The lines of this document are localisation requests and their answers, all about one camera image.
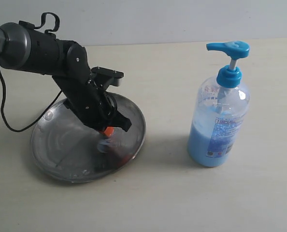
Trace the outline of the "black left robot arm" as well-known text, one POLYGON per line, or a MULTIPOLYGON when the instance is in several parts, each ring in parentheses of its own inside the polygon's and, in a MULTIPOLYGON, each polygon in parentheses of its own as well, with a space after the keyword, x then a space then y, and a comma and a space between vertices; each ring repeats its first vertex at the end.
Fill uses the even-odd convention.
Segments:
POLYGON ((131 127, 131 120, 118 111, 116 99, 106 90, 119 86, 124 74, 90 68, 86 49, 75 41, 36 31, 27 22, 5 23, 0 26, 0 67, 52 76, 67 98, 66 107, 87 127, 98 132, 131 127))

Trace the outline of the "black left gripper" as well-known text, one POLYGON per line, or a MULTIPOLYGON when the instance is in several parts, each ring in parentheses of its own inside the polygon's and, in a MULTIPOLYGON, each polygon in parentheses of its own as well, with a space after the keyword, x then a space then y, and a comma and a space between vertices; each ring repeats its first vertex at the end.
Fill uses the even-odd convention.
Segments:
POLYGON ((111 137, 114 127, 128 131, 131 120, 118 111, 117 102, 113 104, 97 104, 92 101, 80 102, 80 121, 87 127, 96 131, 102 131, 106 137, 111 137))

